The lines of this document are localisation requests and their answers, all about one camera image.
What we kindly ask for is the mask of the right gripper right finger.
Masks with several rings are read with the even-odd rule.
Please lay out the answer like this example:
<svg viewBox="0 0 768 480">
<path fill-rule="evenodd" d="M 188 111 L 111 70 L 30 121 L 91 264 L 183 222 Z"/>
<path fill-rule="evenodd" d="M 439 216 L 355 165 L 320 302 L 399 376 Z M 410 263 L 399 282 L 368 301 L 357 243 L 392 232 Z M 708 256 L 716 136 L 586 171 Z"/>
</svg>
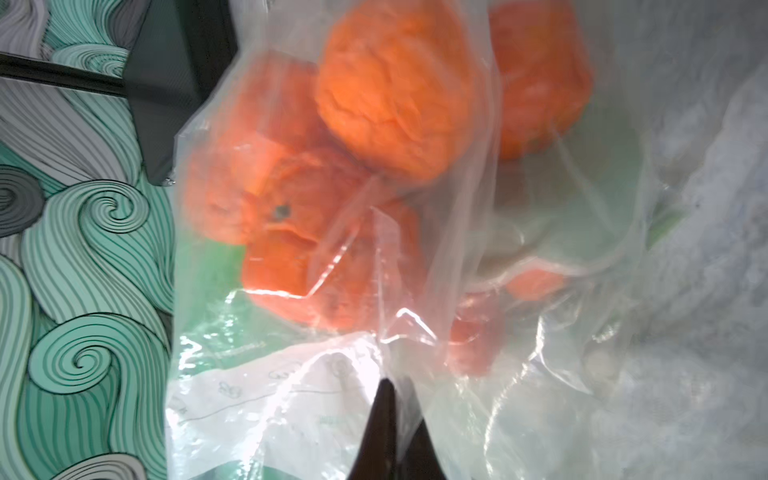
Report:
<svg viewBox="0 0 768 480">
<path fill-rule="evenodd" d="M 420 422 L 403 459 L 398 464 L 397 479 L 446 480 L 424 420 Z"/>
</svg>

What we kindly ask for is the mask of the blue-zip bag of oranges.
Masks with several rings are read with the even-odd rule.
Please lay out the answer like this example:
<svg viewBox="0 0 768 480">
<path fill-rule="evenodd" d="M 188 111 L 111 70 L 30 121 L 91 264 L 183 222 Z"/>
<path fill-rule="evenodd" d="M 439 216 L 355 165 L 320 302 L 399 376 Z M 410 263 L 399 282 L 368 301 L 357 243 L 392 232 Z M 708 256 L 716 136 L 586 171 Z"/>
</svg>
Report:
<svg viewBox="0 0 768 480">
<path fill-rule="evenodd" d="M 178 137 L 171 479 L 611 479 L 602 427 L 763 1 L 279 1 Z"/>
</svg>

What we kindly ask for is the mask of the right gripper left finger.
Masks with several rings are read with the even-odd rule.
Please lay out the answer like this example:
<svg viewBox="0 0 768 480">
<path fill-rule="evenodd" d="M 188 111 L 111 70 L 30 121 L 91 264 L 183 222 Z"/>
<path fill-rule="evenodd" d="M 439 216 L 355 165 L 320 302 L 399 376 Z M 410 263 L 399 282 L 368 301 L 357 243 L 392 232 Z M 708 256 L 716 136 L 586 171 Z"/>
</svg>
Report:
<svg viewBox="0 0 768 480">
<path fill-rule="evenodd" d="M 391 480 L 396 465 L 396 391 L 382 379 L 348 480 Z"/>
</svg>

